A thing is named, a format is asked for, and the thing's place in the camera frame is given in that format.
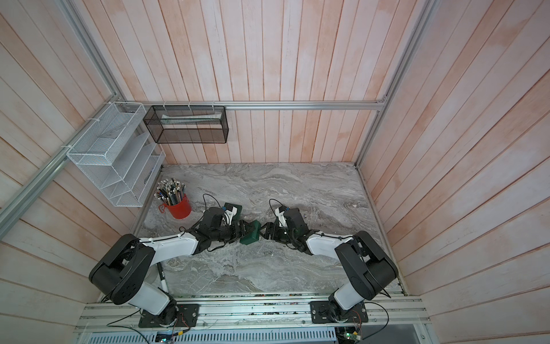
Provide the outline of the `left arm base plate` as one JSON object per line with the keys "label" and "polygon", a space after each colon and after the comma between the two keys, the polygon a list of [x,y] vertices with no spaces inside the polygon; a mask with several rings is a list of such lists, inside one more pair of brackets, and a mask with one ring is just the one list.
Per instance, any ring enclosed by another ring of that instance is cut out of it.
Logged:
{"label": "left arm base plate", "polygon": [[169,304],[160,315],[153,315],[143,311],[139,328],[170,328],[173,326],[193,328],[199,316],[199,304]]}

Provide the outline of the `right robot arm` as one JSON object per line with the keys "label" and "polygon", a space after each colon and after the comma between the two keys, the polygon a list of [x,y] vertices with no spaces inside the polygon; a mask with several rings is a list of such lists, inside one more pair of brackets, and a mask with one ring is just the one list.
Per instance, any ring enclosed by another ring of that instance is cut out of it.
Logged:
{"label": "right robot arm", "polygon": [[309,229],[298,208],[280,206],[273,210],[275,221],[267,225],[264,237],[290,246],[306,255],[339,260],[348,281],[330,297],[336,312],[351,310],[372,300],[398,278],[398,268],[384,249],[365,232],[337,236]]}

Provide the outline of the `small green box lid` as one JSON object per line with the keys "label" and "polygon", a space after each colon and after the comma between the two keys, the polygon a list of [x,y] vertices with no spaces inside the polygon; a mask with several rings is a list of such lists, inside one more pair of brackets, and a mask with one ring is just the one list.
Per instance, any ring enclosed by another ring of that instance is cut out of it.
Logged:
{"label": "small green box lid", "polygon": [[260,237],[260,229],[262,227],[261,223],[257,220],[254,220],[253,222],[243,221],[242,223],[245,235],[239,240],[239,242],[243,245],[250,245],[258,242]]}

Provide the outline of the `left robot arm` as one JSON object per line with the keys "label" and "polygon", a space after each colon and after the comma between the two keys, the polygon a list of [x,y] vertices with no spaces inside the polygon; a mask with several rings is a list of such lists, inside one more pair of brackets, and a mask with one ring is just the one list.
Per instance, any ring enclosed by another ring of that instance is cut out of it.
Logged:
{"label": "left robot arm", "polygon": [[123,235],[92,268],[90,282],[116,305],[130,304],[151,315],[176,311],[168,292],[145,281],[151,266],[175,257],[206,251],[212,242],[235,242],[245,235],[240,222],[242,207],[225,204],[211,207],[190,229],[171,236],[139,239]]}

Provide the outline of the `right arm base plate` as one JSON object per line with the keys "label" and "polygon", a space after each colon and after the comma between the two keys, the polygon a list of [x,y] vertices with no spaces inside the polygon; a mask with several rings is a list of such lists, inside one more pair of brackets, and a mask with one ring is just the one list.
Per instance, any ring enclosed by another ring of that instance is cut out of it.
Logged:
{"label": "right arm base plate", "polygon": [[309,304],[314,324],[328,323],[367,323],[368,314],[363,302],[349,310],[342,309],[335,301],[312,301]]}

